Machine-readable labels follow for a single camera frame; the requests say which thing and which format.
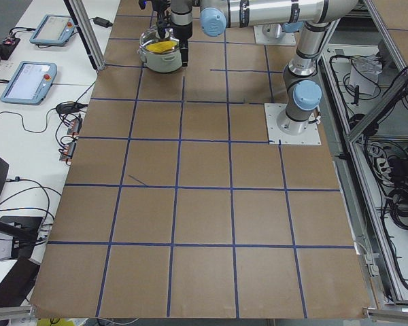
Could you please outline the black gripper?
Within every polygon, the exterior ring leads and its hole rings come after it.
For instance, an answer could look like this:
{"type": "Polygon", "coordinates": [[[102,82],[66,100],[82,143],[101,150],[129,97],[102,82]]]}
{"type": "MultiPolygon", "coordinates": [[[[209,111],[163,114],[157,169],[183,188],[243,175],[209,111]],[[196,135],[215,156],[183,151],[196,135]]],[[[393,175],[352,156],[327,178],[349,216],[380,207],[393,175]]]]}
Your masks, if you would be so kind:
{"type": "Polygon", "coordinates": [[[178,39],[180,49],[182,66],[187,67],[189,61],[188,40],[192,37],[192,23],[186,25],[175,25],[175,38],[178,39]]]}
{"type": "Polygon", "coordinates": [[[158,37],[165,37],[166,30],[165,27],[169,27],[169,11],[167,7],[160,7],[156,10],[157,12],[157,35],[158,37]]]}

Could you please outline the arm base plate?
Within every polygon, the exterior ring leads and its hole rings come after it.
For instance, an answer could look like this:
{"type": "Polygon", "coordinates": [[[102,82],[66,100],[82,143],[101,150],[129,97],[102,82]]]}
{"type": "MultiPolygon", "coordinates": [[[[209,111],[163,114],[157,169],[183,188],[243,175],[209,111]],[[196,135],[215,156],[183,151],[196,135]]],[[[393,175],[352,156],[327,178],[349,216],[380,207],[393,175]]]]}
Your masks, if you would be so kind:
{"type": "Polygon", "coordinates": [[[258,45],[295,46],[294,33],[286,33],[280,24],[254,26],[255,43],[258,45]]]}
{"type": "Polygon", "coordinates": [[[286,115],[285,103],[265,103],[267,134],[271,145],[321,145],[316,117],[295,122],[286,115]]]}

